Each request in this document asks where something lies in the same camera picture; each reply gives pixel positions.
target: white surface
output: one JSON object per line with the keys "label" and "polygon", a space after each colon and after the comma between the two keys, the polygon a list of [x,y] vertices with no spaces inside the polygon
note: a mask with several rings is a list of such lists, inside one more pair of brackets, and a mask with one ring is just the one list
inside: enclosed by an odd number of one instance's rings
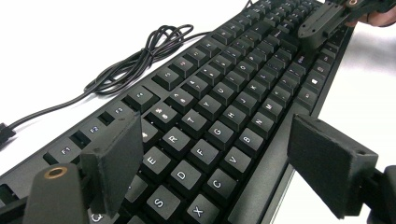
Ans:
{"label": "white surface", "polygon": [[[190,23],[195,34],[213,30],[245,3],[1,1],[0,122],[10,124],[78,96],[106,67],[142,49],[149,33],[163,24]],[[223,6],[231,10],[220,10]],[[358,28],[320,118],[377,152],[378,169],[383,170],[396,164],[396,143],[392,139],[396,136],[396,75],[392,73],[396,66],[392,52],[396,49],[396,28]],[[17,128],[16,138],[0,149],[0,174],[108,100],[91,97]],[[366,217],[344,222],[364,223]],[[276,224],[307,222],[340,223],[295,175]]]}

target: keyboard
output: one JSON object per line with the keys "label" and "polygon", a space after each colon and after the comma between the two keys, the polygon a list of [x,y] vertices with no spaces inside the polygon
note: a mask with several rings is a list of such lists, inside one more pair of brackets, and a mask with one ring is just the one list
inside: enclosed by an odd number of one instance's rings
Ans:
{"label": "keyboard", "polygon": [[144,158],[120,211],[91,223],[268,223],[290,181],[293,114],[317,117],[352,30],[303,52],[297,30],[320,6],[258,1],[0,177],[0,207],[139,111]]}

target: brass screw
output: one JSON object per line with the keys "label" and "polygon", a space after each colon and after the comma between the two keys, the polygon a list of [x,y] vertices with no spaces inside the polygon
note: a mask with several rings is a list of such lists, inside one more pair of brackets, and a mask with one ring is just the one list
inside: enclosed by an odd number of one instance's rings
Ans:
{"label": "brass screw", "polygon": [[48,170],[45,174],[44,177],[46,179],[55,179],[60,176],[63,176],[64,174],[67,173],[67,168],[64,166],[61,167],[55,167],[53,169]]}

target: spacebar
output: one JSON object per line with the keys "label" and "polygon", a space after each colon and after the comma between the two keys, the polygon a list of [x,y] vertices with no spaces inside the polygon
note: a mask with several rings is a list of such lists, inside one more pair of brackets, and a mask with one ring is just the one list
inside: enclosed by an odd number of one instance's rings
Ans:
{"label": "spacebar", "polygon": [[294,114],[309,115],[309,111],[297,103],[291,106],[276,136],[228,216],[230,223],[261,222],[287,165],[290,126]]}

